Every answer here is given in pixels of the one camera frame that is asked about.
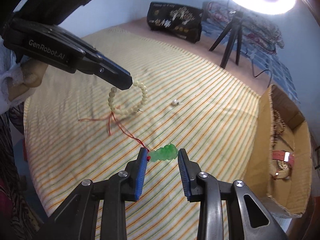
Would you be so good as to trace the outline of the left gloved hand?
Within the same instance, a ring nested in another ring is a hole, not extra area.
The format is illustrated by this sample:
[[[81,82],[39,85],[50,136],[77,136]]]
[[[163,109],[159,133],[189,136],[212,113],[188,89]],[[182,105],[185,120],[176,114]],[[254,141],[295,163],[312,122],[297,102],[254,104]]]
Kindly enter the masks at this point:
[[[24,102],[42,83],[48,64],[24,56],[16,62],[16,54],[1,40],[1,114]]]

